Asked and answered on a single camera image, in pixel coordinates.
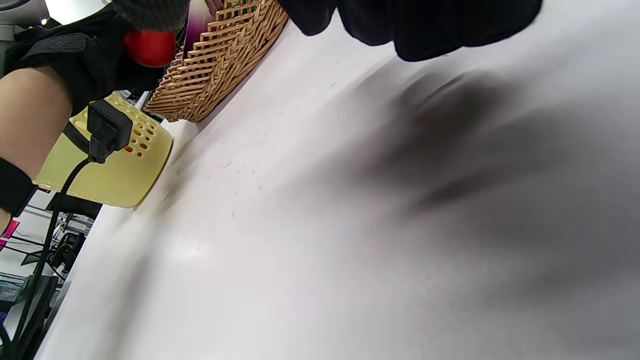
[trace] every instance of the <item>black cable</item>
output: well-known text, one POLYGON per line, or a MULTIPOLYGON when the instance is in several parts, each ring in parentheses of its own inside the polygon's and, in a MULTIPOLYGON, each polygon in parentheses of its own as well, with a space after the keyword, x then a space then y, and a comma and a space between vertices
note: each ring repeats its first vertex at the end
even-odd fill
POLYGON ((16 239, 16 240, 24 241, 26 243, 33 244, 33 245, 42 246, 42 243, 38 243, 37 241, 27 240, 24 238, 19 238, 18 236, 15 236, 15 235, 11 235, 11 239, 16 239))
POLYGON ((53 272, 54 272, 54 273, 56 273, 56 275, 57 275, 60 279, 65 280, 65 278, 64 278, 62 275, 60 275, 60 273, 59 273, 59 272, 58 272, 58 271, 57 271, 57 270, 56 270, 56 269, 55 269, 51 264, 47 263, 47 265, 49 265, 49 267, 51 268, 51 270, 53 270, 53 272))
MULTIPOLYGON (((74 179, 76 178, 80 170, 82 170, 82 168, 85 167, 87 164, 89 164, 89 159, 80 161, 80 163, 76 165, 76 167, 71 171, 71 174, 69 174, 69 177, 67 178, 67 180, 65 181, 65 184, 62 186, 62 189, 60 190, 60 196, 58 197, 58 201, 56 201, 53 208, 53 212, 51 213, 51 221, 49 222, 49 229, 47 230, 47 236, 45 237, 45 240, 44 240, 42 254, 38 259, 38 264, 36 265, 36 268, 33 272, 34 274, 33 283, 29 287, 27 298, 25 300, 24 307, 22 308, 22 314, 20 315, 18 326, 16 327, 15 334, 13 335, 13 345, 17 344, 20 339, 20 334, 22 332, 22 329, 24 328, 24 323, 27 321, 29 309, 31 308, 31 303, 33 302, 33 298, 35 297, 36 290, 38 289, 38 285, 40 283, 42 270, 44 270, 44 265, 46 263, 47 256, 49 255, 49 247, 51 246, 53 232, 56 228, 56 223, 58 222, 58 215, 60 214, 60 206, 61 206, 60 199, 64 197, 64 195, 69 190, 71 183, 73 183, 74 179)), ((16 353, 17 354, 15 355, 17 355, 18 357, 14 357, 14 359, 18 360, 20 357, 22 357, 22 352, 16 351, 16 353)))
POLYGON ((13 251, 15 251, 15 252, 19 252, 19 253, 21 253, 21 254, 25 254, 25 255, 31 255, 31 253, 30 253, 30 252, 26 252, 26 251, 22 251, 22 250, 14 249, 14 248, 12 248, 12 247, 8 247, 8 246, 6 246, 6 245, 5 245, 5 246, 3 246, 3 249, 13 250, 13 251))

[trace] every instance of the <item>dark fabric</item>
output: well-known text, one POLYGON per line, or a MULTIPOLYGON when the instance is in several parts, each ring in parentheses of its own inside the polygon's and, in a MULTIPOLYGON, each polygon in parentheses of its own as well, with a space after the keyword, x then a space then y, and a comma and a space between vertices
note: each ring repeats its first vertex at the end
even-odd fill
POLYGON ((19 217, 22 210, 38 189, 31 178, 14 164, 0 158, 0 208, 19 217))
POLYGON ((124 38, 131 30, 131 24, 107 6, 78 22, 34 33, 16 43, 6 53, 5 72, 51 67, 67 86, 72 115, 76 115, 90 101, 113 90, 157 86, 163 69, 139 65, 124 51, 124 38))
POLYGON ((189 2, 190 0, 113 0, 112 3, 115 10, 136 29, 171 31, 184 24, 189 2))
POLYGON ((324 31, 338 9, 352 37, 367 45, 393 41, 407 61, 504 40, 526 28, 542 6, 542 0, 279 1, 306 35, 324 31))

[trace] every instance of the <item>black sleeve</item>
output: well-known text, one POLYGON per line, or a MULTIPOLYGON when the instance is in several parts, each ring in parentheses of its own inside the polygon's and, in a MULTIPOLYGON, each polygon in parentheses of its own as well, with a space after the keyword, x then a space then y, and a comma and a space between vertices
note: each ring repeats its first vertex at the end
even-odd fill
POLYGON ((171 31, 187 18, 190 0, 113 0, 113 8, 137 29, 171 31))

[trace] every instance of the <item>black strap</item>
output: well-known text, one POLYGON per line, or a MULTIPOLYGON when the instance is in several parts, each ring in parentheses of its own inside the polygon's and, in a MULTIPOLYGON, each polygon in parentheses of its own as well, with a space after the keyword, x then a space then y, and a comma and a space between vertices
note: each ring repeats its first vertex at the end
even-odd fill
POLYGON ((38 185, 24 171, 0 158, 0 208, 19 217, 36 190, 38 185))

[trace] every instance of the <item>pink object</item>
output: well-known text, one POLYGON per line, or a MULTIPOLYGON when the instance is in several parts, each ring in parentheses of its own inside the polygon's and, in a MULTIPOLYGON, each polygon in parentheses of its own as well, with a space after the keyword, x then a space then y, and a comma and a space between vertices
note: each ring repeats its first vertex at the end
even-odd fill
POLYGON ((11 223, 6 228, 6 231, 4 232, 4 234, 0 236, 0 238, 4 238, 4 239, 11 238, 11 236, 13 235, 13 232, 16 230, 16 228, 18 228, 18 225, 20 225, 20 222, 11 220, 11 223))

